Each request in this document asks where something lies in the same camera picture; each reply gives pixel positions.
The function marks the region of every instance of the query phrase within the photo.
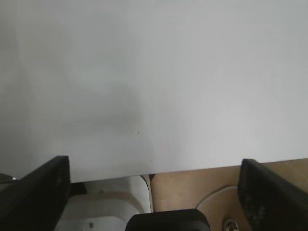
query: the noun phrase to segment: white surface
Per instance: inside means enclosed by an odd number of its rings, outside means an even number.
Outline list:
[[[126,222],[113,216],[63,220],[58,223],[55,231],[125,231]]]
[[[306,0],[0,3],[0,172],[72,181],[308,157]]]
[[[122,199],[106,199],[104,195],[99,199],[93,195],[82,195],[75,200],[68,201],[61,220],[113,216],[127,223],[133,215],[139,213],[133,203]]]
[[[144,213],[151,212],[149,189],[141,176],[95,180],[84,183],[87,193],[125,192],[136,198]]]

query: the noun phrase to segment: white sheet of paper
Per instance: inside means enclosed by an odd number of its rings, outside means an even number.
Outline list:
[[[308,3],[0,2],[0,172],[73,182],[308,157]]]

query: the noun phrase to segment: white wall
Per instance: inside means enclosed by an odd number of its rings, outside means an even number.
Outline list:
[[[308,1],[0,2],[0,172],[308,157]]]

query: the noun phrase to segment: wooden surface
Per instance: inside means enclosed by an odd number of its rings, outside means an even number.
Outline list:
[[[308,193],[308,159],[266,163],[266,167]],[[195,208],[205,196],[225,185],[237,185],[240,166],[156,174],[151,181],[154,211]],[[241,231],[250,231],[237,191],[219,194],[198,208],[207,217],[212,231],[221,231],[225,218],[238,222]]]
[[[72,182],[308,157],[308,5],[0,2],[0,172]]]

